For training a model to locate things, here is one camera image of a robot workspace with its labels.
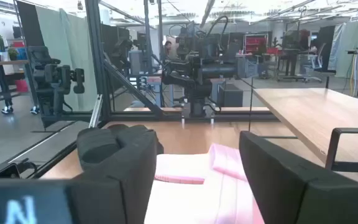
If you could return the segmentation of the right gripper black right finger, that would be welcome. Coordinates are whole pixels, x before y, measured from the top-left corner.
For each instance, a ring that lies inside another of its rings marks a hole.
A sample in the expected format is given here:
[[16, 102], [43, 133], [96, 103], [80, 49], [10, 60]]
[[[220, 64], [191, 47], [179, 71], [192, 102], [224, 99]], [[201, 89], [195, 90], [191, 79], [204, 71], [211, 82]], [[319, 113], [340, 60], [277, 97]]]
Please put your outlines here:
[[248, 131], [239, 152], [265, 223], [358, 223], [357, 181]]

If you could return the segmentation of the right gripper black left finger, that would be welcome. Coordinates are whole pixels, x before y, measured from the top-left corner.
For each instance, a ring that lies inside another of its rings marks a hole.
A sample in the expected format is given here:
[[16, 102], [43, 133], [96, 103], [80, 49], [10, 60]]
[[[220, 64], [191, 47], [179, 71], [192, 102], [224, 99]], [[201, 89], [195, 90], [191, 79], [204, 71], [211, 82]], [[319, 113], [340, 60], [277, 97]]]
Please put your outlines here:
[[73, 178], [70, 211], [73, 223], [143, 223], [163, 152], [156, 132], [131, 126], [111, 133], [120, 149]]

